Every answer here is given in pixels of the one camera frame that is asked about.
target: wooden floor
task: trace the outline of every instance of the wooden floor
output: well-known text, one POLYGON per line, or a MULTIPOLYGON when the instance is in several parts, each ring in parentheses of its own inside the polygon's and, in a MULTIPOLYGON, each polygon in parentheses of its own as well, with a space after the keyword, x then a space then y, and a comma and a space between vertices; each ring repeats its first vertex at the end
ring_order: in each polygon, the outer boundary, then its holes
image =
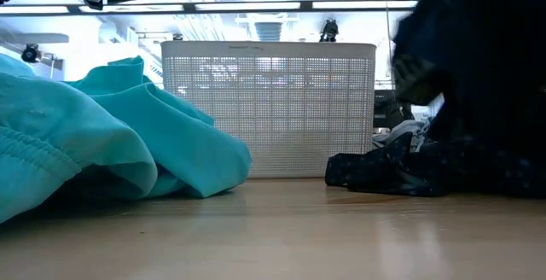
POLYGON ((204 201, 53 206, 0 225, 0 279, 546 279, 546 203, 302 180, 204 201))

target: patterned fabric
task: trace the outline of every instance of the patterned fabric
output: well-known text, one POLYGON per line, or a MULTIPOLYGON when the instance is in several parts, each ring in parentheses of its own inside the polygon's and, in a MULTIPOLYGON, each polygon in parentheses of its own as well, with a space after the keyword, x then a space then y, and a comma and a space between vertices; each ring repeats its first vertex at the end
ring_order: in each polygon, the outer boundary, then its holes
POLYGON ((411 132, 365 155, 328 160, 326 184, 388 195, 439 196, 479 192, 546 198, 546 168, 471 137, 429 143, 410 153, 411 132))

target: ceiling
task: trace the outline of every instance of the ceiling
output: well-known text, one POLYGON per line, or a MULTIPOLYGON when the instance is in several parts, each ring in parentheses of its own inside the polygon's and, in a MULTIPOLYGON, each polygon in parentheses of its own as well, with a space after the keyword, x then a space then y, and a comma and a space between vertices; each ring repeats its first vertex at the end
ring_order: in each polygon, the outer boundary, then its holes
MULTIPOLYGON (((138 3, 234 2, 241 0, 141 0, 138 3)), ((8 5, 81 4, 82 0, 12 0, 8 5)), ((398 20, 408 12, 340 12, 340 13, 282 13, 276 15, 82 15, 56 17, 6 17, 0 14, 0 36, 7 33, 20 36, 29 33, 64 33, 67 44, 41 44, 48 52, 64 58, 73 77, 85 76, 87 70, 121 56, 138 55, 130 45, 99 42, 105 27, 114 25, 118 31, 131 27, 140 33, 140 50, 160 59, 159 42, 182 33, 190 40, 255 40, 259 41, 258 26, 272 29, 270 23, 281 23, 280 41, 317 42, 324 21, 336 19, 340 35, 338 42, 370 43, 378 46, 376 79, 388 79, 389 30, 396 31, 398 20)))

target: mesh basket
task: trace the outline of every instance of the mesh basket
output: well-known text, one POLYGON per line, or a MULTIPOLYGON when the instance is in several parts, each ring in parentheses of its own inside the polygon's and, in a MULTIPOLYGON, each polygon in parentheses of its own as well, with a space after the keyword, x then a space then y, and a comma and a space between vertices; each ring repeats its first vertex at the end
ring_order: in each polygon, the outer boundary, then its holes
POLYGON ((165 89, 245 141, 251 178, 322 177, 328 157, 371 148, 375 46, 170 41, 165 89))

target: teal cloth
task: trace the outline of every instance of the teal cloth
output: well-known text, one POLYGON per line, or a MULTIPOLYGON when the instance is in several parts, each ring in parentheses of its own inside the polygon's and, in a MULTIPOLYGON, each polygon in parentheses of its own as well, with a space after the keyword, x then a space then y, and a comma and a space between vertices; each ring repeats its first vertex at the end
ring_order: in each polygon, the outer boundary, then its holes
POLYGON ((60 83, 0 55, 0 223, 66 181, 91 195, 206 198, 243 183, 250 163, 246 144, 151 83, 140 57, 60 83))

